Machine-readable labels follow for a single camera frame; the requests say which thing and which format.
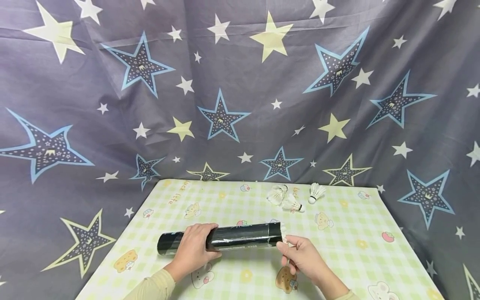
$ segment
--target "shuttlecock tube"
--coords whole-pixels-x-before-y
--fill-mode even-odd
[[[158,254],[177,253],[184,232],[164,233],[156,245]],[[243,248],[273,247],[278,241],[284,241],[285,226],[280,222],[246,226],[221,227],[213,229],[207,236],[207,251],[228,251]]]

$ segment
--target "hand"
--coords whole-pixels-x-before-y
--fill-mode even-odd
[[[172,262],[164,267],[175,282],[181,281],[191,272],[222,256],[220,252],[207,252],[205,242],[208,234],[218,224],[195,224],[188,226],[180,241],[179,248]]]

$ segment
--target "beige sleeve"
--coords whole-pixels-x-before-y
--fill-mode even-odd
[[[123,300],[167,300],[174,288],[170,273],[161,269],[144,278]]]

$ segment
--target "badminton shuttlecock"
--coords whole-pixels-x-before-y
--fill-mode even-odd
[[[310,185],[310,198],[308,198],[308,203],[314,204],[318,198],[320,198],[326,191],[326,188],[323,185],[320,185],[316,182]]]
[[[305,212],[305,207],[297,202],[293,194],[288,194],[282,202],[282,208],[287,210],[294,210],[298,212]]]
[[[267,200],[274,205],[280,205],[287,191],[288,187],[286,185],[276,185],[268,192]]]

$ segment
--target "fabric backdrop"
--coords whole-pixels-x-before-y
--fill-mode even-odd
[[[74,299],[165,178],[377,187],[480,299],[479,1],[0,6],[1,299]]]

